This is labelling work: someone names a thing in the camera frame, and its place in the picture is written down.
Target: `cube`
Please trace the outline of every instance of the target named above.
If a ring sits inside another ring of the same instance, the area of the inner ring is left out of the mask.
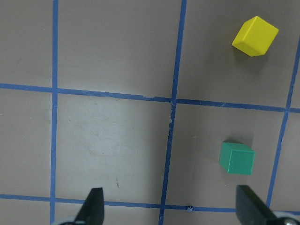
[[[243,24],[232,45],[249,56],[264,55],[278,31],[276,27],[255,16]]]
[[[251,175],[255,152],[245,144],[222,143],[220,165],[228,173]]]

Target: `top face of yellow cube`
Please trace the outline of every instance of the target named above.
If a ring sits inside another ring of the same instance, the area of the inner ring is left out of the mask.
[[[232,45],[250,56],[264,55],[277,34],[276,27],[255,16],[243,24]]]

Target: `yellow block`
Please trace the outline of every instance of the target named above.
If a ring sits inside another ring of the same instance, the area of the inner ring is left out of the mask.
[[[232,45],[249,56],[264,55],[278,31],[276,27],[256,16],[243,24]]]

